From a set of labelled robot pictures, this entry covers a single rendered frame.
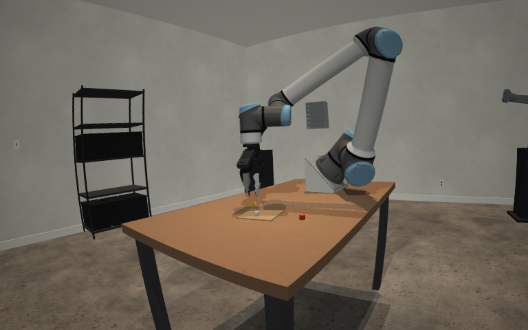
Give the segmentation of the tan square mat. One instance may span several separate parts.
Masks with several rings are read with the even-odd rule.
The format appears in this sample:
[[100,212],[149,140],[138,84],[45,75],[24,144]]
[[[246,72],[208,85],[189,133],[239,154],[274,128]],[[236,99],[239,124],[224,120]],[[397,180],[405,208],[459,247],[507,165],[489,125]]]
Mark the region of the tan square mat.
[[[254,211],[259,211],[259,216],[254,216]],[[259,221],[272,221],[277,218],[278,215],[283,213],[284,210],[263,210],[263,209],[251,209],[247,212],[236,217],[237,219],[251,219]]]

